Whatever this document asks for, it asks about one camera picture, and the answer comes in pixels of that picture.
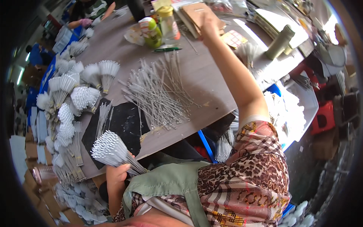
green plastic bottle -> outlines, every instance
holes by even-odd
[[[269,49],[265,52],[265,55],[271,60],[274,60],[280,56],[280,54],[282,54],[289,45],[289,42],[291,41],[292,37],[294,37],[294,35],[295,32],[291,29],[291,26],[288,24],[285,25],[284,29],[271,43]]]
[[[142,35],[145,43],[151,48],[158,48],[162,44],[162,33],[156,24],[156,21],[151,17],[145,17],[139,20]]]

blue shirt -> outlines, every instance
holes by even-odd
[[[29,62],[33,66],[43,64],[43,59],[40,56],[40,49],[39,49],[39,44],[38,43],[34,44],[32,51],[30,51]]]

pink glove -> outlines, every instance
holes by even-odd
[[[83,18],[79,20],[79,23],[82,25],[82,27],[87,27],[92,24],[92,20],[88,18]]]

gray table surface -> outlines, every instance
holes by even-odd
[[[122,85],[117,80],[127,81],[130,71],[139,68],[140,58],[144,58],[147,62],[153,62],[163,56],[163,53],[151,52],[151,49],[147,46],[138,46],[125,40],[124,34],[131,25],[135,24],[130,18],[131,13],[128,12],[123,17],[116,18],[114,15],[111,15],[102,21],[94,28],[94,35],[89,39],[89,46],[81,55],[76,57],[76,61],[82,61],[85,66],[102,60],[114,60],[120,63],[121,69],[110,88],[109,94],[105,96],[105,98],[113,100],[113,106],[127,102],[121,91]],[[267,59],[263,55],[264,51],[261,41],[256,41],[254,39],[256,37],[253,38],[254,35],[249,35],[246,30],[249,27],[266,46],[272,42],[267,33],[253,23],[246,23],[246,30],[244,30],[233,21],[232,17],[225,17],[223,19],[231,21],[231,25],[227,25],[225,32],[235,30],[246,37],[249,42],[260,44],[261,47],[259,47],[258,56],[254,61],[252,73],[262,90],[274,84],[303,60],[303,56],[297,49],[293,50],[288,56],[282,54],[274,61]],[[149,132],[141,143],[141,150],[136,157],[137,159],[153,154],[190,136],[237,108],[208,49],[202,42],[194,39],[191,34],[188,37],[199,52],[199,55],[195,53],[185,37],[182,36],[180,47],[183,50],[179,51],[182,83],[185,90],[194,99],[194,102],[202,107],[192,106],[190,109],[190,121],[184,121],[175,130],[167,131],[166,129],[161,129]],[[82,136],[90,119],[91,114],[89,113],[85,113],[81,117]],[[104,168],[100,170],[96,168],[83,144],[81,144],[81,154],[84,162],[82,171],[87,178],[92,178],[105,172]]]

patterned blouse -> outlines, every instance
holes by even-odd
[[[265,121],[246,124],[225,163],[198,170],[198,193],[212,227],[277,226],[289,203],[289,176],[275,128]],[[145,201],[133,192],[131,216]],[[181,195],[159,196],[190,216]],[[114,222],[125,220],[121,205]]]

